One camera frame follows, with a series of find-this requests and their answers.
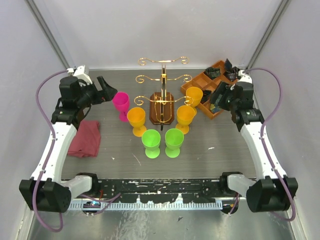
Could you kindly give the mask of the pink plastic wine glass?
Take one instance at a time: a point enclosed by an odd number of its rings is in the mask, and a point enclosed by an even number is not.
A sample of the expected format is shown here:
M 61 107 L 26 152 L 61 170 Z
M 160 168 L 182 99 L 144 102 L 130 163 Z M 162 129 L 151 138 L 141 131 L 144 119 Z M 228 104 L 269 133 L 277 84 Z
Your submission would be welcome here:
M 127 113 L 130 107 L 130 97 L 127 93 L 119 91 L 112 99 L 112 103 L 117 111 L 119 111 L 119 119 L 122 122 L 128 122 Z

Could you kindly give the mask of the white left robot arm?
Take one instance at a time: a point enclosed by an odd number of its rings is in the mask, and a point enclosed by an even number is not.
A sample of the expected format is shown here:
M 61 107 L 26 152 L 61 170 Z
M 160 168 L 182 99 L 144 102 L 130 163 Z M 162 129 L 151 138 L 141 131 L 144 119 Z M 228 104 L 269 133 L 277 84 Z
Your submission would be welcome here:
M 94 196 L 100 191 L 101 184 L 95 173 L 78 173 L 62 182 L 63 165 L 84 119 L 83 110 L 111 101 L 118 92 L 102 76 L 97 80 L 101 90 L 77 76 L 60 80 L 60 98 L 51 117 L 47 145 L 30 179 L 23 179 L 19 184 L 21 195 L 34 212 L 64 213 L 73 199 L 82 194 Z

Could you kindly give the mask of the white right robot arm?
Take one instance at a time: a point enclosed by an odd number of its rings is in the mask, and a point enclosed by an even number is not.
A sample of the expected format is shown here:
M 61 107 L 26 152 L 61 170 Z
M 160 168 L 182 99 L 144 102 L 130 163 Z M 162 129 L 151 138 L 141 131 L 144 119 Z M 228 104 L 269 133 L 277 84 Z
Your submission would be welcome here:
M 254 86 L 251 82 L 220 82 L 210 102 L 230 111 L 231 119 L 245 140 L 252 157 L 256 179 L 240 172 L 223 172 L 219 178 L 222 192 L 236 192 L 246 198 L 253 213 L 287 211 L 292 207 L 298 182 L 288 177 L 278 162 L 265 128 L 261 111 L 254 107 Z

